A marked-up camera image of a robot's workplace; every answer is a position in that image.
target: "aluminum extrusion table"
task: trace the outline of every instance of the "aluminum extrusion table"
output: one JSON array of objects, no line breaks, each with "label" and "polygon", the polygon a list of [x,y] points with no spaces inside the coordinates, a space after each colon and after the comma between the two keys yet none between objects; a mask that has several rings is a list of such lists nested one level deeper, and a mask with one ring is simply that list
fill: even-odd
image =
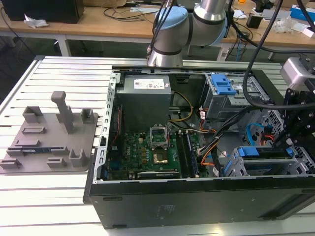
[{"label": "aluminum extrusion table", "polygon": [[[0,105],[0,158],[11,145],[24,121],[27,105],[40,106],[42,112],[57,112],[51,93],[64,90],[73,112],[93,108],[103,115],[111,67],[114,64],[145,65],[144,59],[45,57],[35,60],[12,92]],[[185,66],[243,68],[245,62],[185,61]],[[286,85],[275,63],[256,63],[282,94]],[[94,146],[98,145],[100,123]],[[315,235],[315,205],[284,221],[104,230],[92,205],[82,196],[87,173],[67,175],[0,176],[0,235]]]}]

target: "blue cable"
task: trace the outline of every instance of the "blue cable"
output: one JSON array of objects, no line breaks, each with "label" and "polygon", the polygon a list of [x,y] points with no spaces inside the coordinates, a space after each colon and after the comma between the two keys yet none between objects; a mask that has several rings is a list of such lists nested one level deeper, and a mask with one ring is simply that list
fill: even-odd
[{"label": "blue cable", "polygon": [[254,145],[255,145],[255,142],[254,142],[254,140],[252,139],[252,134],[251,134],[251,126],[252,126],[252,125],[257,125],[257,126],[259,126],[259,127],[261,127],[261,128],[264,128],[264,126],[263,126],[262,124],[259,124],[259,123],[250,123],[250,124],[247,125],[247,127],[246,127],[246,133],[247,133],[248,141],[250,142],[250,144],[251,144],[252,146],[254,146]]},{"label": "blue cable", "polygon": [[236,61],[239,60],[238,57],[240,55],[240,47],[241,47],[241,42],[242,42],[241,37],[239,37],[239,38],[240,38],[240,42],[238,43],[238,47],[237,47]]}]

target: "motherboard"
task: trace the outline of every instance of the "motherboard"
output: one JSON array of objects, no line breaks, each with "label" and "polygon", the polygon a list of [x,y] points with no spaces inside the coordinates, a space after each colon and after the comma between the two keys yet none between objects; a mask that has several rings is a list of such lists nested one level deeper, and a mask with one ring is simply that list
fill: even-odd
[{"label": "motherboard", "polygon": [[[152,143],[167,143],[167,146],[156,147]],[[188,173],[194,176],[198,171],[197,148],[200,148],[199,137],[193,132],[167,132],[166,136],[150,132],[125,133],[123,157],[109,160],[104,177],[106,180],[130,180],[180,178],[188,177]]]}]

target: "floor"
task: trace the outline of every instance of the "floor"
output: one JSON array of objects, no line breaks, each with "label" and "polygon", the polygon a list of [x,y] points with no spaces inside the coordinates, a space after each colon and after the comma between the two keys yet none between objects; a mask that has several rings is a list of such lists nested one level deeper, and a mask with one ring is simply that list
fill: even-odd
[{"label": "floor", "polygon": [[[23,75],[27,67],[32,62],[34,56],[15,38],[16,46],[9,48],[5,41],[0,38],[0,103],[5,99],[15,83]],[[61,56],[54,47],[54,40],[27,38],[25,43],[35,55]],[[87,50],[84,50],[80,41],[70,41],[71,53],[74,57],[110,57],[110,58],[145,58],[147,44],[141,43],[120,43],[120,42],[94,42],[84,41]],[[195,60],[216,60],[219,48],[197,46],[192,47],[191,57],[187,56],[187,47],[183,50],[184,59]],[[240,61],[249,61],[254,49],[245,51]],[[269,53],[261,51],[256,61],[269,62]],[[296,55],[276,55],[273,62],[284,63],[287,58]],[[229,56],[228,61],[235,61],[235,56]]]}]

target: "chip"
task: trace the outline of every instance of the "chip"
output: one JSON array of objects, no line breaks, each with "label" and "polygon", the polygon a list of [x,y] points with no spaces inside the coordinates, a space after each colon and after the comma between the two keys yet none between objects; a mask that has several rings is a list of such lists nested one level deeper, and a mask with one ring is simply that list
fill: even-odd
[{"label": "chip", "polygon": [[154,164],[167,164],[168,156],[165,150],[155,150],[153,152],[153,163]]}]

